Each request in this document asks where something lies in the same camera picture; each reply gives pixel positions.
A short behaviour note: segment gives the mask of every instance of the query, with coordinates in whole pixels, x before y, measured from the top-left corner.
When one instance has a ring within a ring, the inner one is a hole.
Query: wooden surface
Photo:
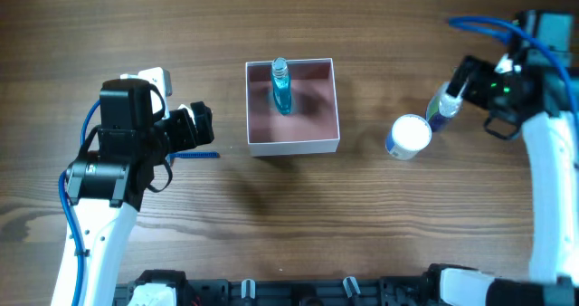
[[[471,106],[410,162],[388,157],[384,138],[424,113],[463,55],[504,52],[447,17],[533,7],[579,12],[576,0],[0,0],[0,305],[50,302],[66,226],[56,182],[82,120],[103,81],[155,66],[171,71],[171,108],[214,110],[204,149],[222,158],[178,160],[170,188],[146,193],[119,282],[157,268],[287,280],[439,262],[524,278],[522,140],[487,135]],[[249,157],[244,64],[276,56],[334,59],[336,154]]]

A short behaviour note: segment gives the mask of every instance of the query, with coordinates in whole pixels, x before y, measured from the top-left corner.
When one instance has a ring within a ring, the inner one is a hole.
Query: blue and white container
[[[404,115],[394,122],[386,149],[394,158],[408,160],[431,142],[432,131],[428,122],[417,115]]]

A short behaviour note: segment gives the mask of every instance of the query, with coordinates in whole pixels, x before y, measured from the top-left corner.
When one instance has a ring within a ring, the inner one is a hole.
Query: white lid
[[[408,151],[420,151],[431,142],[431,126],[417,115],[404,115],[394,122],[392,138],[397,146]]]

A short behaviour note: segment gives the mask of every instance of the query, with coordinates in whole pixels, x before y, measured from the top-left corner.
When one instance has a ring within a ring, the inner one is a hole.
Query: bottle with purple label
[[[452,97],[446,93],[448,87],[448,82],[443,83],[426,108],[426,121],[431,126],[432,132],[444,129],[462,107],[462,96],[459,94],[458,97]]]

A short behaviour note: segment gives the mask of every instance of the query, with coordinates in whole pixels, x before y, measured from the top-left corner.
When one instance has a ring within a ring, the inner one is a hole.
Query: box
[[[288,61],[294,111],[272,102],[271,62],[245,63],[247,142],[254,157],[336,152],[340,141],[331,58]]]

